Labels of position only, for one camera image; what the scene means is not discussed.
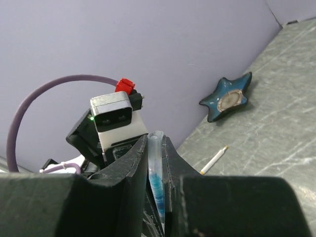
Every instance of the blue star-shaped dish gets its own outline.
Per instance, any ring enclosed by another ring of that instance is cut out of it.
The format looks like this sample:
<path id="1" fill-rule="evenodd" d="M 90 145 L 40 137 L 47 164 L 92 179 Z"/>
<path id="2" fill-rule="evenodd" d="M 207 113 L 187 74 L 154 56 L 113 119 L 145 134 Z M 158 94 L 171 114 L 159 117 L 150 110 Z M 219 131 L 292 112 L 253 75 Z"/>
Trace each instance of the blue star-shaped dish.
<path id="1" fill-rule="evenodd" d="M 222 78 L 219 80 L 215 91 L 202 99 L 199 104 L 208 107 L 208 122 L 215 122 L 228 112 L 247 104 L 244 96 L 252 78 L 249 72 L 236 80 Z"/>

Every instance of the marble surface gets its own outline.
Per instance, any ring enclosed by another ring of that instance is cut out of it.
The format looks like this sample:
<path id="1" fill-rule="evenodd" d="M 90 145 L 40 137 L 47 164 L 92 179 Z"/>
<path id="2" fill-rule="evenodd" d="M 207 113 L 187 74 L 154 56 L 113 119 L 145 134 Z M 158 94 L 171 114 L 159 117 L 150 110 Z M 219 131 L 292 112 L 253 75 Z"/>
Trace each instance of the marble surface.
<path id="1" fill-rule="evenodd" d="M 228 145 L 208 175 L 283 177 L 316 236 L 316 20 L 286 26 L 247 71 L 249 104 L 205 118 L 178 152 L 200 171 Z"/>

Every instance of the test tube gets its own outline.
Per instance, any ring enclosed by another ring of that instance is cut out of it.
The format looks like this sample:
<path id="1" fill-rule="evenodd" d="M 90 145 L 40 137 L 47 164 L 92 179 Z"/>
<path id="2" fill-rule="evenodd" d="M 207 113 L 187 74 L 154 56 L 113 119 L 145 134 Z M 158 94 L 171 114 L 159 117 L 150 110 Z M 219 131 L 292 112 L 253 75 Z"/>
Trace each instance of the test tube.
<path id="1" fill-rule="evenodd" d="M 164 192 L 162 183 L 162 138 L 163 132 L 148 134 L 148 177 L 155 203 L 164 228 Z"/>

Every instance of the red clip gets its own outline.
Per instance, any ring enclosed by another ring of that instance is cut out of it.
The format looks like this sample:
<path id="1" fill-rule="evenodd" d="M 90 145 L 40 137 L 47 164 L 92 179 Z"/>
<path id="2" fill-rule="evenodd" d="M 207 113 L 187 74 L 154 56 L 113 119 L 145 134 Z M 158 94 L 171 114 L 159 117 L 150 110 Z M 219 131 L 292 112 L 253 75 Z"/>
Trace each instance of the red clip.
<path id="1" fill-rule="evenodd" d="M 126 79 L 126 78 L 122 78 L 117 83 L 117 86 L 115 88 L 115 92 L 125 91 L 127 93 L 127 95 L 130 95 L 130 93 L 132 92 L 134 87 L 135 87 L 135 84 L 131 80 Z"/>

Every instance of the blue liquid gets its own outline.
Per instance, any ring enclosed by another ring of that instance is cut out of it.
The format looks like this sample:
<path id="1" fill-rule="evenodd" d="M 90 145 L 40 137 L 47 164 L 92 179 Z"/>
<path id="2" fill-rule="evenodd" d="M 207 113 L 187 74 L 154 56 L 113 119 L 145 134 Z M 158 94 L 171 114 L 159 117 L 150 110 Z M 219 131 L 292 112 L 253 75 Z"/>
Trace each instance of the blue liquid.
<path id="1" fill-rule="evenodd" d="M 149 175 L 150 186 L 153 191 L 155 203 L 158 209 L 161 222 L 164 223 L 164 198 L 163 198 L 163 186 L 162 180 L 156 174 Z"/>

